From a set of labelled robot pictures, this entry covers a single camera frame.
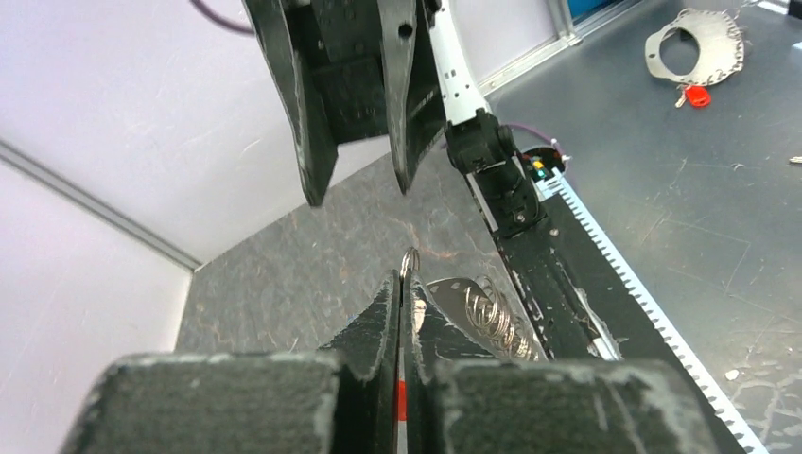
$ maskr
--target black cable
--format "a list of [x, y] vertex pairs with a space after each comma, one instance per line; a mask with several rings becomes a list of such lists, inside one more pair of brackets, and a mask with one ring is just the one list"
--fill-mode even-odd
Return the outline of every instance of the black cable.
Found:
[[209, 8], [208, 5], [203, 3], [203, 0], [189, 0], [189, 3], [191, 3], [203, 17], [217, 26], [240, 35], [253, 36], [256, 34], [250, 26], [239, 24], [217, 14], [213, 9]]

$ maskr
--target white arm segment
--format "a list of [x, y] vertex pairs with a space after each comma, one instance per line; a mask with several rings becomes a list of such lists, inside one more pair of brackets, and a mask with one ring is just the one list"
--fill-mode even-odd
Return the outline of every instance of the white arm segment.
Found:
[[434, 27], [429, 31], [431, 48], [437, 66], [440, 90], [443, 92], [445, 119], [459, 125], [476, 116], [477, 109], [490, 113], [490, 105], [479, 92], [462, 51], [460, 35], [454, 23], [452, 3], [443, 5], [434, 15]]

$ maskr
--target silver metal plate with coils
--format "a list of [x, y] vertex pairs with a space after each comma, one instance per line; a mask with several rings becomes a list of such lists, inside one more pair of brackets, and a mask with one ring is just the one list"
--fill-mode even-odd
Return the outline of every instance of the silver metal plate with coils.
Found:
[[[660, 45], [679, 30], [699, 45], [699, 60], [685, 75], [674, 74], [660, 58]], [[683, 85], [715, 85], [743, 69], [743, 37], [723, 11], [683, 9], [677, 18], [646, 40], [646, 66], [652, 76]]]

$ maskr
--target screw hole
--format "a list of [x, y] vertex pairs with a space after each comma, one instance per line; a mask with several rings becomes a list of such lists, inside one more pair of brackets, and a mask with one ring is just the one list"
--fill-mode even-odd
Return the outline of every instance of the screw hole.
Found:
[[406, 24], [406, 23], [405, 24], [401, 24], [398, 27], [398, 37], [401, 38], [402, 40], [408, 40], [410, 38], [410, 36], [412, 36], [412, 32], [413, 31], [414, 30], [412, 29], [411, 25]]

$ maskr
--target marble-patterned surface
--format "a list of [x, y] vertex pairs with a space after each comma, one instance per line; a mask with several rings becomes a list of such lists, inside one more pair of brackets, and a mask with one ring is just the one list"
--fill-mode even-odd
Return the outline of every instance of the marble-patterned surface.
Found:
[[369, 304], [383, 272], [418, 248], [428, 281], [487, 274], [514, 288], [467, 185], [444, 150], [410, 193], [385, 156], [215, 259], [194, 277], [182, 352], [314, 349]]

